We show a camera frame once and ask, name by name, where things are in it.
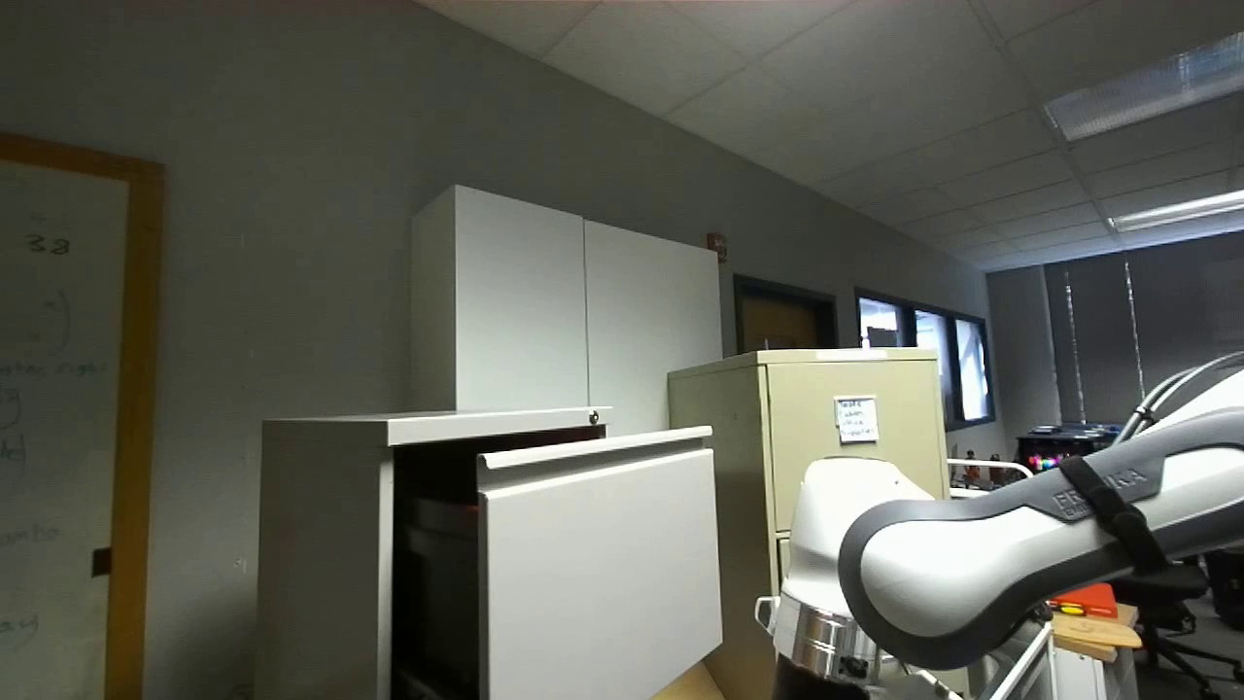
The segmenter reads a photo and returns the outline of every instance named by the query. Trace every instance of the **white cabinet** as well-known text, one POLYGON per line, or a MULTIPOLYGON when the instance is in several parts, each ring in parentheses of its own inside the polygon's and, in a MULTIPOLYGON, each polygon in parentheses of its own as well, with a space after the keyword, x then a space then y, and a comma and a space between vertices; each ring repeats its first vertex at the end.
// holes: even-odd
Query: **white cabinet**
POLYGON ((414 233, 417 409, 612 403, 665 426, 665 374, 724 357, 707 247, 450 186, 414 233))
POLYGON ((268 421, 258 700, 656 694, 718 646, 707 426, 268 421))
POLYGON ((775 687, 775 646, 752 610, 783 582, 804 466, 830 456, 887 457, 944 499, 936 357, 761 348, 669 381, 672 425, 712 425, 715 434, 728 641, 707 667, 731 700, 761 700, 775 687))

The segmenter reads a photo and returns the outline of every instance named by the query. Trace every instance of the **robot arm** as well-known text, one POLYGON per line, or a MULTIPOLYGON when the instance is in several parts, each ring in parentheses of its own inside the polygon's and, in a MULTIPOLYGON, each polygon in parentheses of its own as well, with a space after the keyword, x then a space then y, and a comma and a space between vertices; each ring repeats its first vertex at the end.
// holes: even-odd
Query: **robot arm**
MULTIPOLYGON (((1086 457, 1166 554, 1244 541, 1244 409, 1158 425, 1086 457)), ((887 461, 826 457, 801 486, 777 657, 813 678, 879 646, 921 667, 1005 646, 1049 593, 1131 569, 1062 471, 974 501, 932 501, 887 461)))

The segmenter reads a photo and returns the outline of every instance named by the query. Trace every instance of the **office chair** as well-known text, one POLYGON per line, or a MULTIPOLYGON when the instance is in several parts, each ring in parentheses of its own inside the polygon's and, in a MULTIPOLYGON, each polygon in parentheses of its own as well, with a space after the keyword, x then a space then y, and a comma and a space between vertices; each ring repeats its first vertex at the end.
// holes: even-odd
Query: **office chair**
POLYGON ((1199 563, 1172 563, 1153 575, 1121 575, 1111 579, 1111 585, 1121 604, 1131 604, 1138 610, 1138 641, 1146 666, 1158 666, 1158 657, 1166 657, 1173 667, 1182 667, 1182 678, 1199 683, 1202 700, 1216 700, 1216 690, 1190 657, 1228 666, 1232 679, 1244 683, 1244 666, 1237 657, 1180 641, 1199 628, 1199 615, 1185 604, 1210 592, 1210 575, 1199 563))

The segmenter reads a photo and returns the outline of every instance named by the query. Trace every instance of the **window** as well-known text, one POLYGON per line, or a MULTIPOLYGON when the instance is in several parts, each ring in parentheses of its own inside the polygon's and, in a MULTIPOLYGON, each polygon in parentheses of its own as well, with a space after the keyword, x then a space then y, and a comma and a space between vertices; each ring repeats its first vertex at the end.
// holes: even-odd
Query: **window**
POLYGON ((984 318, 861 293, 861 346, 921 346, 936 352, 948 426, 987 425, 992 369, 984 318))

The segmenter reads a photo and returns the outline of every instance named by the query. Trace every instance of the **wooden trim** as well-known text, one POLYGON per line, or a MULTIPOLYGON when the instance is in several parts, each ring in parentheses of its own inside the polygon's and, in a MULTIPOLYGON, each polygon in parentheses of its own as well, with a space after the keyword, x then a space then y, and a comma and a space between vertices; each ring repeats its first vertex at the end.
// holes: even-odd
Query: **wooden trim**
POLYGON ((0 158, 128 186, 107 700, 146 694, 165 167, 0 130, 0 158))

